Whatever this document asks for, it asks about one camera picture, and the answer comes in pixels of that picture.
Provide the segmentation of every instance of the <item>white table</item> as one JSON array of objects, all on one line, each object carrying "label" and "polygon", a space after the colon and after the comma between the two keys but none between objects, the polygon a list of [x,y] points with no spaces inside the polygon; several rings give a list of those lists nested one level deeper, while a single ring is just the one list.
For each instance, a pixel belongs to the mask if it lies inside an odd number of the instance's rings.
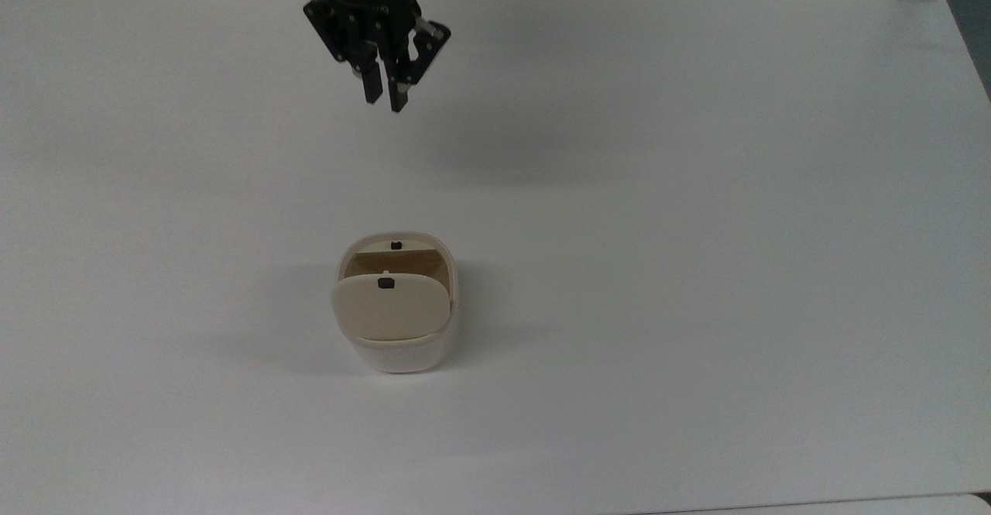
[{"label": "white table", "polygon": [[[991,488],[991,106],[944,0],[0,0],[0,510],[602,515]],[[449,244],[372,373],[345,247]]]}]

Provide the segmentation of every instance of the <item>open lid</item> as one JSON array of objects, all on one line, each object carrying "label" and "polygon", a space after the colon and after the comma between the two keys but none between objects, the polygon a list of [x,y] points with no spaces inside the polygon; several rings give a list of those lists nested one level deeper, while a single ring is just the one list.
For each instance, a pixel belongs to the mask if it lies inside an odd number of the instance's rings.
[{"label": "open lid", "polygon": [[451,254],[418,232],[374,234],[345,252],[331,295],[337,325],[349,338],[397,342],[446,327],[457,310]]},{"label": "open lid", "polygon": [[356,275],[337,282],[331,295],[346,335],[399,341],[434,334],[447,324],[451,299],[435,279],[413,273]]}]

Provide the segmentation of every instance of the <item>robotic arm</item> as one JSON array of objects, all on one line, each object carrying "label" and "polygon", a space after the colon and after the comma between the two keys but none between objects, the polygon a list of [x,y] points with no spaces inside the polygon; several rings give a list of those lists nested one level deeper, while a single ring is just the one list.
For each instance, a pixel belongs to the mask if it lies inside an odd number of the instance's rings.
[{"label": "robotic arm", "polygon": [[369,103],[382,96],[381,57],[394,112],[403,110],[410,88],[451,36],[449,28],[422,17],[417,0],[311,0],[303,10],[334,60],[351,64],[361,78]]}]

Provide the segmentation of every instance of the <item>white container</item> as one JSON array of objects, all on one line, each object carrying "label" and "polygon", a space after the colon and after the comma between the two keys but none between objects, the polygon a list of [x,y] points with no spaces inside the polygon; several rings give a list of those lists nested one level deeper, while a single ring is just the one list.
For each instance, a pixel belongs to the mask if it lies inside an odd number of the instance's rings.
[{"label": "white container", "polygon": [[458,333],[454,258],[429,234],[372,234],[341,258],[331,303],[337,326],[370,366],[428,370],[445,359]]}]

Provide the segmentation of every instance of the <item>table surface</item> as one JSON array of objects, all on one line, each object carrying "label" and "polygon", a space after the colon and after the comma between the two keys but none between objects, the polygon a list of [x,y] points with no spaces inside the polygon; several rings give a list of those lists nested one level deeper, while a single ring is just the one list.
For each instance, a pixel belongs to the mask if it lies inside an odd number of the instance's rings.
[{"label": "table surface", "polygon": [[[0,504],[602,515],[991,488],[991,106],[945,0],[0,0]],[[358,237],[463,339],[363,366]]]}]

